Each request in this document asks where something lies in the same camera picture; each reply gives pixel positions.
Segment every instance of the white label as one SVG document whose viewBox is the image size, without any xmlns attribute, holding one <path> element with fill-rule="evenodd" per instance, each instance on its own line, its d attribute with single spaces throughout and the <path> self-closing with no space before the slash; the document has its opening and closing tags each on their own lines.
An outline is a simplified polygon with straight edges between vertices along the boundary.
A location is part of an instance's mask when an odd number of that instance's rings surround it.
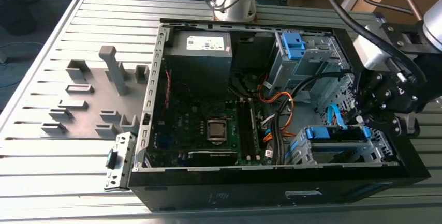
<svg viewBox="0 0 442 224">
<path fill-rule="evenodd" d="M 274 151 L 273 150 L 266 150 L 265 156 L 271 158 L 274 156 Z"/>
<path fill-rule="evenodd" d="M 271 84 L 266 81 L 266 82 L 263 82 L 263 85 L 266 86 L 266 88 L 267 89 L 270 89 L 271 88 Z"/>
<path fill-rule="evenodd" d="M 318 190 L 302 190 L 302 191 L 286 191 L 286 198 L 290 199 L 291 196 L 310 196 L 322 195 Z"/>
<path fill-rule="evenodd" d="M 187 50 L 223 51 L 223 37 L 190 36 L 187 38 Z"/>
</svg>

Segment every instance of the table leg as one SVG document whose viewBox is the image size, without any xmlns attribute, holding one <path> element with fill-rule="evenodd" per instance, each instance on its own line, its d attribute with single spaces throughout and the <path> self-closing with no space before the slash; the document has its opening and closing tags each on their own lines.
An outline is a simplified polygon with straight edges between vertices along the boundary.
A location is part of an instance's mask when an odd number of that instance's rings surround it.
<svg viewBox="0 0 442 224">
<path fill-rule="evenodd" d="M 357 4 L 358 0 L 343 0 L 343 3 L 341 4 L 342 8 L 346 11 L 351 11 L 354 5 Z"/>
</svg>

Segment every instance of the power supply label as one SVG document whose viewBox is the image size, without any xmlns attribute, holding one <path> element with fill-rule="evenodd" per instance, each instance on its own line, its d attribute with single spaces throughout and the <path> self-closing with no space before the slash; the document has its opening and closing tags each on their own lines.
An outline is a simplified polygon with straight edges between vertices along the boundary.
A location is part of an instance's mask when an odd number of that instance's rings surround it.
<svg viewBox="0 0 442 224">
<path fill-rule="evenodd" d="M 189 36 L 187 50 L 223 51 L 225 39 L 223 37 Z"/>
</svg>

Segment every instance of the aluminum slotted table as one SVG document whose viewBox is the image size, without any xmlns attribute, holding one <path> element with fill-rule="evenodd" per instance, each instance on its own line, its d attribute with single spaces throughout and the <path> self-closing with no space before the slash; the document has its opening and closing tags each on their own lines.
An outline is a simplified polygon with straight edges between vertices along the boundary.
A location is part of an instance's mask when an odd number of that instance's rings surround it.
<svg viewBox="0 0 442 224">
<path fill-rule="evenodd" d="M 218 216 L 222 222 L 254 223 L 294 219 L 297 223 L 440 222 L 442 108 L 437 103 L 429 104 L 418 115 L 421 136 L 413 140 L 432 178 L 347 205 L 152 213 L 132 192 L 103 192 L 112 139 L 39 137 L 35 130 L 48 119 L 48 108 L 66 94 L 60 85 L 71 82 L 66 67 L 72 59 L 86 60 L 90 68 L 106 68 L 98 51 L 110 45 L 116 47 L 116 59 L 126 69 L 150 66 L 159 19 L 211 20 L 211 15 L 206 3 L 199 1 L 72 0 L 0 116 L 0 219 L 56 219 L 58 223 L 68 219 L 144 223 L 147 220 L 139 219 L 150 219 L 148 222 L 166 223 L 158 218 L 186 221 L 202 217 L 213 221 L 210 216 Z M 381 21 L 369 13 L 353 13 L 353 17 L 362 25 Z M 259 6 L 258 19 L 263 24 L 349 29 L 337 14 L 322 9 Z"/>
</svg>

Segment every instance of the ram slot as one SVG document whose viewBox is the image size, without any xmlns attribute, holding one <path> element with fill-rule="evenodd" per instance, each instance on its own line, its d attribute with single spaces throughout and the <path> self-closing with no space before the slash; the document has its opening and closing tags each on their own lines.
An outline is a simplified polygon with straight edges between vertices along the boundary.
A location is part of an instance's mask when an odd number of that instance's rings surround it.
<svg viewBox="0 0 442 224">
<path fill-rule="evenodd" d="M 241 139 L 241 155 L 245 159 L 255 159 L 253 119 L 250 114 L 250 103 L 238 103 L 238 131 Z"/>
</svg>

